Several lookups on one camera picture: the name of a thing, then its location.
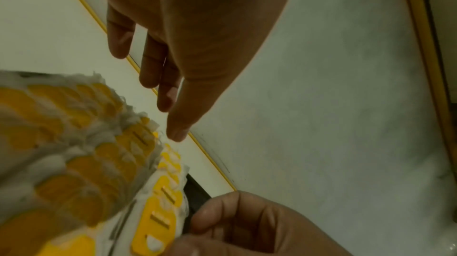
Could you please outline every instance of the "yellow floor edge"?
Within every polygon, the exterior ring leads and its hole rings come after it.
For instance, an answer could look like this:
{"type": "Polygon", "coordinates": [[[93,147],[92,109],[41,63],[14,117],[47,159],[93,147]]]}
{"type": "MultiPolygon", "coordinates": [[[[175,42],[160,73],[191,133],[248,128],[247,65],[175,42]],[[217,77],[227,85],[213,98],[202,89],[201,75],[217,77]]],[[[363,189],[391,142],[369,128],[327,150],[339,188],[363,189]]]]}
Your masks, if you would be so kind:
{"type": "Polygon", "coordinates": [[[415,25],[416,36],[421,49],[422,59],[427,72],[428,83],[433,97],[433,102],[435,104],[438,122],[441,127],[441,133],[453,166],[454,176],[456,177],[456,135],[426,5],[424,0],[408,0],[408,3],[410,14],[415,25]]]}
{"type": "MultiPolygon", "coordinates": [[[[101,21],[101,19],[97,16],[95,11],[90,7],[90,5],[86,2],[86,0],[79,0],[81,4],[87,9],[89,14],[94,18],[94,20],[100,25],[100,27],[106,32],[106,26],[105,24],[101,21]]],[[[129,61],[130,65],[139,73],[139,66],[136,64],[136,62],[132,59],[132,57],[129,55],[127,56],[127,60],[129,61]]],[[[152,91],[157,95],[157,91],[155,89],[152,89],[152,91]]],[[[232,182],[229,180],[229,178],[224,174],[224,172],[219,168],[219,166],[216,164],[216,162],[213,160],[213,158],[207,153],[207,151],[202,147],[202,145],[197,141],[197,139],[192,135],[192,133],[189,133],[189,137],[195,142],[197,147],[202,151],[202,153],[206,156],[206,158],[211,162],[211,164],[216,168],[216,170],[221,174],[222,177],[227,181],[227,183],[232,187],[233,190],[237,190],[235,186],[232,184],[232,182]]]]}

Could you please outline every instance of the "fingernail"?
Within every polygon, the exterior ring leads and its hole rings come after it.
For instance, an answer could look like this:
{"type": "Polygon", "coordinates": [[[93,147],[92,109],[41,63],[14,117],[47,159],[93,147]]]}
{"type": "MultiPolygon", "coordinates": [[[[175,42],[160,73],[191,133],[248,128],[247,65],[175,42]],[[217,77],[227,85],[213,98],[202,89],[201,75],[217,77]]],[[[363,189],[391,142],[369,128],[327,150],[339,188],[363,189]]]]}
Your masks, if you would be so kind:
{"type": "Polygon", "coordinates": [[[176,241],[167,247],[164,251],[163,256],[198,256],[199,252],[195,246],[189,241],[181,240],[176,241]]]}
{"type": "Polygon", "coordinates": [[[184,140],[187,137],[188,133],[189,133],[189,129],[179,130],[172,136],[171,139],[174,140],[175,142],[181,142],[182,140],[184,140]]]}

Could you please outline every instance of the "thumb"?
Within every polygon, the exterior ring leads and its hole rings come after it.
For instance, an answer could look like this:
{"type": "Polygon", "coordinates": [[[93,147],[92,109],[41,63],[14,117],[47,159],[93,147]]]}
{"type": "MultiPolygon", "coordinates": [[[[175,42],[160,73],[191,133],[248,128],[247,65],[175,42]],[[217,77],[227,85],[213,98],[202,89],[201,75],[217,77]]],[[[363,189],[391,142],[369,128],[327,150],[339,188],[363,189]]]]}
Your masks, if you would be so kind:
{"type": "Polygon", "coordinates": [[[168,114],[168,138],[176,142],[184,140],[190,127],[211,109],[231,82],[227,77],[184,79],[176,103],[168,114]]]}
{"type": "Polygon", "coordinates": [[[163,256],[266,256],[267,254],[203,236],[183,236],[165,250],[163,256]]]}

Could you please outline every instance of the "hand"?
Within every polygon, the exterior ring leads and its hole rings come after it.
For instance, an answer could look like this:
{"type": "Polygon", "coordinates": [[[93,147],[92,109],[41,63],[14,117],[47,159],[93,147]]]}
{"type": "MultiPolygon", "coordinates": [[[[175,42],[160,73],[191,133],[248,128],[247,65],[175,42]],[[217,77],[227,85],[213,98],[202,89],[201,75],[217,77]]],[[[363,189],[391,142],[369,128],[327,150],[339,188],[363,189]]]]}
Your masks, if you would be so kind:
{"type": "Polygon", "coordinates": [[[148,29],[139,80],[159,86],[167,135],[182,141],[251,61],[286,1],[108,0],[109,49],[125,58],[135,25],[148,29]]]}
{"type": "Polygon", "coordinates": [[[350,256],[306,217],[245,192],[208,201],[163,256],[350,256]]]}

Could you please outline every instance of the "finger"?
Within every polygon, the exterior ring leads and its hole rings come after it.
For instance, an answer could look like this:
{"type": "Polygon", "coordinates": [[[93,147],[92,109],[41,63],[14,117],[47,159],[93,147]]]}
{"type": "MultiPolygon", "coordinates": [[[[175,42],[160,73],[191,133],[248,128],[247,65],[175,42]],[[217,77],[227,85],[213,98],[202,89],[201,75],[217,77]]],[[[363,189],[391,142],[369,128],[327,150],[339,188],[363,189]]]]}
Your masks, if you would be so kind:
{"type": "Polygon", "coordinates": [[[190,227],[193,233],[203,233],[209,228],[228,219],[236,219],[245,228],[256,229],[267,208],[275,204],[247,192],[232,192],[206,202],[192,217],[190,227]]]}
{"type": "Polygon", "coordinates": [[[181,83],[181,73],[176,66],[171,54],[167,55],[163,66],[162,77],[159,83],[157,107],[161,112],[168,112],[176,102],[179,84],[181,83]]]}
{"type": "Polygon", "coordinates": [[[129,55],[134,32],[135,22],[108,5],[108,47],[114,57],[124,59],[129,55]]]}
{"type": "Polygon", "coordinates": [[[163,253],[164,256],[266,256],[225,242],[199,236],[184,236],[175,240],[163,253]]]}
{"type": "Polygon", "coordinates": [[[227,77],[189,80],[184,77],[176,103],[167,119],[167,136],[176,142],[184,140],[190,127],[214,105],[228,86],[227,77]]]}
{"type": "Polygon", "coordinates": [[[167,53],[167,45],[153,39],[148,33],[139,72],[139,82],[145,88],[155,88],[159,84],[167,53]]]}

